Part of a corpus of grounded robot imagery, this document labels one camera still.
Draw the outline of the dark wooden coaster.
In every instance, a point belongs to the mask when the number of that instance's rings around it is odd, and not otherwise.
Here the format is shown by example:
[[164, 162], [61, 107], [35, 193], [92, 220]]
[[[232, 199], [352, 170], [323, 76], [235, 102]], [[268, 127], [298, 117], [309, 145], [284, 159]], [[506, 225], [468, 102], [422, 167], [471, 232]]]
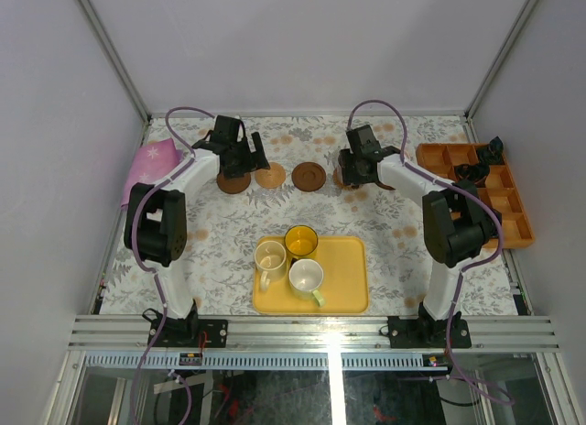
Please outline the dark wooden coaster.
[[295, 187], [301, 191], [318, 191], [326, 181], [325, 169], [315, 162], [303, 162], [292, 171], [291, 179]]
[[218, 188], [227, 194], [238, 194], [245, 191], [251, 183], [251, 174], [245, 173], [242, 177], [226, 178], [220, 172], [216, 178]]
[[383, 182], [377, 182], [377, 183], [376, 183], [376, 185], [377, 185], [379, 188], [381, 188], [381, 189], [384, 189], [384, 190], [387, 190], [387, 191], [394, 191], [394, 190], [395, 190], [395, 188], [393, 188], [393, 187], [391, 187], [391, 186], [389, 186], [389, 185], [386, 185], [386, 184], [384, 184]]

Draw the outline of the cream mug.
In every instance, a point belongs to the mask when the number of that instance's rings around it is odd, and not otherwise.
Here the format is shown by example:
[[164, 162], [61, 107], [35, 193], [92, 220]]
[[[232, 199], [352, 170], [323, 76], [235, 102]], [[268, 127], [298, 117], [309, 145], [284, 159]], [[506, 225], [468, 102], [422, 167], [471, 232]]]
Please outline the cream mug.
[[287, 252], [277, 241], [264, 241], [255, 250], [255, 267], [260, 274], [259, 288], [268, 291], [270, 285], [287, 274]]

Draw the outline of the white green-handled mug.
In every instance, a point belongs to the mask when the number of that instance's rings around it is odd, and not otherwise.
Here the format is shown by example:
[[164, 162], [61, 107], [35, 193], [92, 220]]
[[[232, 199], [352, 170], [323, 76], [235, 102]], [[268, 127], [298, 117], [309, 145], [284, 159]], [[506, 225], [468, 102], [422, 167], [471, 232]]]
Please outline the white green-handled mug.
[[324, 271], [312, 259], [296, 260], [288, 271], [288, 283], [293, 294], [302, 300], [313, 300], [320, 308], [326, 303], [320, 292], [323, 282]]

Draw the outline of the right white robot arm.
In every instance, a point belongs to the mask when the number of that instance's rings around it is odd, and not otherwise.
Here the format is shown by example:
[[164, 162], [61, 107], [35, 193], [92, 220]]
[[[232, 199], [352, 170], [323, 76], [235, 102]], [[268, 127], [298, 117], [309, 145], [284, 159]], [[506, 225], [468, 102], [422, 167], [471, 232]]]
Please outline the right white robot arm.
[[422, 306], [428, 316], [418, 323], [418, 338], [438, 346], [450, 336], [446, 321], [460, 295], [461, 273], [481, 263], [474, 259], [489, 240], [504, 247], [499, 212], [479, 199], [474, 183], [453, 183], [405, 158], [404, 150], [382, 147], [369, 125], [346, 132], [349, 146], [338, 156], [345, 185], [378, 183], [420, 206], [425, 246], [433, 259], [429, 290]]

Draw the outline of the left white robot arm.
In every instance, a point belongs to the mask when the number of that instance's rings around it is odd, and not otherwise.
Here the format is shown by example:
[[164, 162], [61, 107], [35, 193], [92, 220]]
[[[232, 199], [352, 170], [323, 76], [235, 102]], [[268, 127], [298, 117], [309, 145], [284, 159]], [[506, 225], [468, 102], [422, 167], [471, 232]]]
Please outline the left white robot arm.
[[184, 347], [201, 334], [189, 317], [194, 300], [179, 261], [188, 242], [187, 197], [219, 175], [238, 180], [269, 168], [260, 134], [247, 135], [238, 117], [215, 116], [213, 128], [188, 151], [168, 173], [131, 188], [124, 233], [125, 247], [141, 269], [153, 273], [163, 312], [174, 319], [168, 335]]

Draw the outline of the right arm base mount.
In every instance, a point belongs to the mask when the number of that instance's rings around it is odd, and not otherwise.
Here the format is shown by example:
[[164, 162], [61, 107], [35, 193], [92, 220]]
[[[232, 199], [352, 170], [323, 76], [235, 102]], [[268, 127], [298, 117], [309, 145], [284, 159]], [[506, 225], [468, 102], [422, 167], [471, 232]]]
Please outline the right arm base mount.
[[396, 349], [446, 348], [470, 349], [472, 340], [467, 321], [456, 311], [451, 320], [434, 320], [419, 304], [417, 318], [387, 318], [390, 346]]

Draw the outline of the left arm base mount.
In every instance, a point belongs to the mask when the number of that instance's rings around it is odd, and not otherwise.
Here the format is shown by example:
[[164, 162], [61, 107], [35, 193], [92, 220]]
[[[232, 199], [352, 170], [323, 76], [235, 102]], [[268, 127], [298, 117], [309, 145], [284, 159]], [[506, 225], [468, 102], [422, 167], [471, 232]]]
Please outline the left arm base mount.
[[166, 318], [164, 326], [154, 341], [154, 347], [174, 348], [225, 348], [229, 322], [225, 319], [204, 319], [192, 306], [185, 319]]

